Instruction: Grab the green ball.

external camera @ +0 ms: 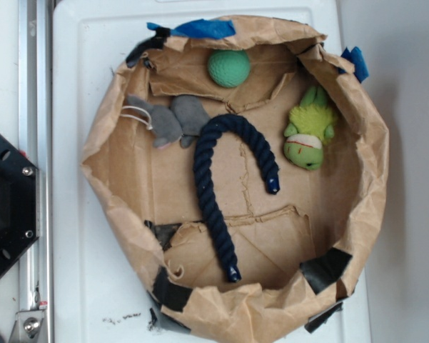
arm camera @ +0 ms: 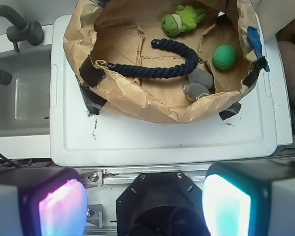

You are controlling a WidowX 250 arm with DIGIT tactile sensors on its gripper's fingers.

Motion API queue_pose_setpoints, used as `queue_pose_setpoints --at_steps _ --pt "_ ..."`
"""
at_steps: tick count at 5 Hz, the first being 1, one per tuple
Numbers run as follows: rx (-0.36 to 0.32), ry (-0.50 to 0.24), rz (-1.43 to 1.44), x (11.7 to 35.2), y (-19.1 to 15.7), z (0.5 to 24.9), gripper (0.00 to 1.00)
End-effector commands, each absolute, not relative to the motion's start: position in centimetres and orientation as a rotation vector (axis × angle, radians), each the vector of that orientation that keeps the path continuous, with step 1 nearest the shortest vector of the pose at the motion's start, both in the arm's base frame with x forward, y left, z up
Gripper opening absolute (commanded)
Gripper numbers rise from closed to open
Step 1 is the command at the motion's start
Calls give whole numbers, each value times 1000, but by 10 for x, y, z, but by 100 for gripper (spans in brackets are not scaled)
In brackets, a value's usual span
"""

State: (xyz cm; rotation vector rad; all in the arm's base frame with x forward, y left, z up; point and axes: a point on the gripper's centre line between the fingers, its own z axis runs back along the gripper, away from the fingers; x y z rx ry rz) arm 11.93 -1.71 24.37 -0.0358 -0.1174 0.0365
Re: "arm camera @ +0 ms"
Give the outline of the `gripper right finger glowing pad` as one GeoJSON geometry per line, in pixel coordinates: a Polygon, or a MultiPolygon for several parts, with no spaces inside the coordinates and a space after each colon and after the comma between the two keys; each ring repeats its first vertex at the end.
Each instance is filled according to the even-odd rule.
{"type": "Polygon", "coordinates": [[[295,161],[214,162],[202,205],[213,236],[295,236],[295,161]]]}

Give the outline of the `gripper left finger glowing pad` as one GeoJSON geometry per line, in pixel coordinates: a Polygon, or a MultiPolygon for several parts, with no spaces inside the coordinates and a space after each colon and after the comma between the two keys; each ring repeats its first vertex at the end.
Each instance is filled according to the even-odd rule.
{"type": "Polygon", "coordinates": [[[73,168],[0,167],[0,236],[81,236],[87,209],[73,168]]]}

